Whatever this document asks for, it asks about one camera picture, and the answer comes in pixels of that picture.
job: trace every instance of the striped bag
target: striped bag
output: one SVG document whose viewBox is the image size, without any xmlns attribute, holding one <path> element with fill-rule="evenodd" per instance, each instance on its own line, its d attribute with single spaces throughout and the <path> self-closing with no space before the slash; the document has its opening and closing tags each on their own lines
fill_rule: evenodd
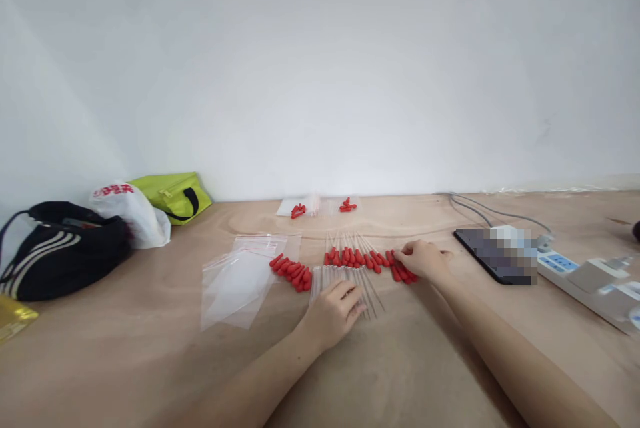
<svg viewBox="0 0 640 428">
<path fill-rule="evenodd" d="M 30 218 L 30 225 L 22 223 L 29 228 L 12 233 L 14 248 L 3 250 L 9 226 L 21 215 Z M 21 301 L 68 295 L 108 275 L 130 252 L 122 218 L 46 201 L 14 214 L 0 230 L 0 293 Z M 3 255 L 13 257 L 3 263 Z"/>
</svg>

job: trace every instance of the plywood surface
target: plywood surface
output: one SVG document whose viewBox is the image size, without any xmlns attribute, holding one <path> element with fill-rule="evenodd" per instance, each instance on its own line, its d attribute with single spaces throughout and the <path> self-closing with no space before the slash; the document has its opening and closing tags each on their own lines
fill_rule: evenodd
<svg viewBox="0 0 640 428">
<path fill-rule="evenodd" d="M 638 250 L 631 226 L 640 193 L 476 195 L 532 216 L 575 261 Z M 451 236 L 478 218 L 437 195 L 365 198 L 330 219 L 278 218 L 277 201 L 214 204 L 175 229 L 160 249 L 138 251 L 110 276 L 64 299 L 0 347 L 3 425 L 154 427 L 204 388 L 219 386 L 284 337 L 308 294 L 274 285 L 253 326 L 199 330 L 201 266 L 240 233 L 302 230 L 301 261 L 321 262 L 327 229 L 358 230 L 379 249 L 422 237 L 456 256 L 451 269 L 502 318 L 625 427 L 640 419 L 640 344 L 544 279 L 536 287 L 494 282 Z M 535 226 L 502 217 L 499 223 Z M 631 270 L 638 279 L 637 267 Z M 426 284 L 373 278 L 387 313 L 360 321 L 280 404 L 270 426 L 522 426 L 523 422 Z"/>
</svg>

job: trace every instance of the green pouch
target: green pouch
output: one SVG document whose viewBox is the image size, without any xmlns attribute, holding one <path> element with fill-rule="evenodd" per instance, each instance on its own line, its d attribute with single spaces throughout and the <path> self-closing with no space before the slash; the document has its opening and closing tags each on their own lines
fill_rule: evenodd
<svg viewBox="0 0 640 428">
<path fill-rule="evenodd" d="M 211 204 L 196 172 L 146 176 L 130 184 L 139 188 L 153 206 L 168 214 L 172 225 L 185 225 Z"/>
</svg>

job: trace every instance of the finger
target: finger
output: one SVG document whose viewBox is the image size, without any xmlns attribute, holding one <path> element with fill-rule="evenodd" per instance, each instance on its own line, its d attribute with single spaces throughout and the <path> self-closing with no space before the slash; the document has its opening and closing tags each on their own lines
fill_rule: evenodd
<svg viewBox="0 0 640 428">
<path fill-rule="evenodd" d="M 351 330 L 351 328 L 353 328 L 355 322 L 358 321 L 358 318 L 360 318 L 360 313 L 362 313 L 366 309 L 367 306 L 364 303 L 351 309 L 351 311 L 347 315 L 347 332 Z"/>
<path fill-rule="evenodd" d="M 396 260 L 400 261 L 403 265 L 405 264 L 407 258 L 409 258 L 408 255 L 405 255 L 404 253 L 400 252 L 400 251 L 396 251 L 393 256 L 396 258 Z"/>
<path fill-rule="evenodd" d="M 402 252 L 406 255 L 410 255 L 413 253 L 413 247 L 415 246 L 415 244 L 418 242 L 419 240 L 413 240 L 413 241 L 409 241 L 408 243 L 405 244 L 405 246 L 402 247 Z"/>
<path fill-rule="evenodd" d="M 362 298 L 364 290 L 362 287 L 356 286 L 350 292 L 345 295 L 344 300 L 341 301 L 342 305 L 347 308 L 347 313 L 358 303 L 358 300 Z"/>
<path fill-rule="evenodd" d="M 335 286 L 330 296 L 334 299 L 342 300 L 342 298 L 345 297 L 345 295 L 349 292 L 349 290 L 352 290 L 354 288 L 355 288 L 354 282 L 349 280 L 340 280 L 340 283 L 338 283 Z"/>
</svg>

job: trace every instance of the person's hand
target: person's hand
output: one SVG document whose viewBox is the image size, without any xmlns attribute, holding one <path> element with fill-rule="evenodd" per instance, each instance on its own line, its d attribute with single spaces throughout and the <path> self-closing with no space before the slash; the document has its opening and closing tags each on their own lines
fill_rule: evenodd
<svg viewBox="0 0 640 428">
<path fill-rule="evenodd" d="M 396 260 L 432 283 L 451 276 L 447 260 L 452 257 L 452 252 L 440 250 L 433 243 L 424 240 L 410 241 L 402 251 L 395 252 Z"/>
<path fill-rule="evenodd" d="M 303 338 L 322 353 L 335 346 L 350 332 L 360 313 L 367 309 L 356 306 L 362 288 L 348 280 L 334 280 L 318 295 L 296 327 Z"/>
</svg>

